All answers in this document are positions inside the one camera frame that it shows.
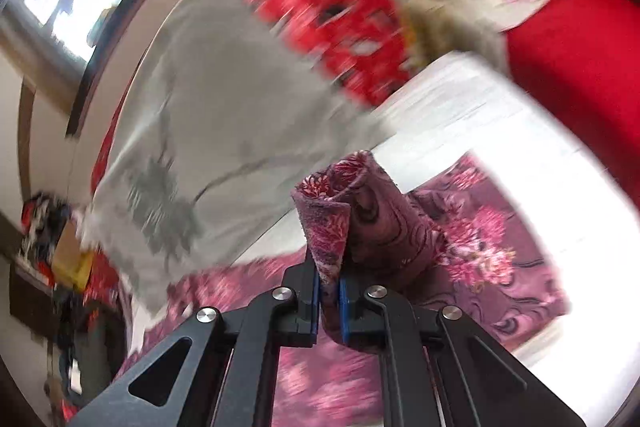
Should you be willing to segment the purple pink floral cloth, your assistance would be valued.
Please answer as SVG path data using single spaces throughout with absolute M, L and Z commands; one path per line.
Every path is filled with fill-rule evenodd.
M 535 239 L 470 156 L 401 193 L 373 156 L 359 152 L 307 176 L 294 202 L 326 300 L 349 263 L 412 303 L 454 305 L 515 349 L 566 311 Z M 378 366 L 337 342 L 280 356 L 278 426 L 364 426 L 382 417 Z

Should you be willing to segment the cluttered side shelf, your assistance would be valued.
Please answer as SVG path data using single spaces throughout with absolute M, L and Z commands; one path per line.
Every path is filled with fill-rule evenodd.
M 111 384 L 128 351 L 119 276 L 101 251 L 80 246 L 80 218 L 53 194 L 26 200 L 10 272 L 11 314 L 47 339 L 44 393 L 57 426 Z

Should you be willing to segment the white bed sheet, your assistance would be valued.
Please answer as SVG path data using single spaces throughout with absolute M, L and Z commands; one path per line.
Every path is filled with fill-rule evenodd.
M 588 147 L 476 56 L 448 54 L 378 111 L 374 157 L 410 191 L 473 155 L 554 266 L 570 309 L 515 354 L 589 426 L 639 377 L 639 213 Z

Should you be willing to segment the grey floral pillow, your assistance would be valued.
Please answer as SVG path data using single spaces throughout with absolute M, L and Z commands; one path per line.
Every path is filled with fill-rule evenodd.
M 389 134 L 243 0 L 180 0 L 122 103 L 82 233 L 154 312 L 170 284 L 242 256 L 307 174 Z

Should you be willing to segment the solid red cloth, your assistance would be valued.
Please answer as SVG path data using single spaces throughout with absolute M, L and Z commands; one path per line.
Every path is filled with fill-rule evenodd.
M 639 3 L 551 0 L 506 32 L 513 80 L 639 200 Z

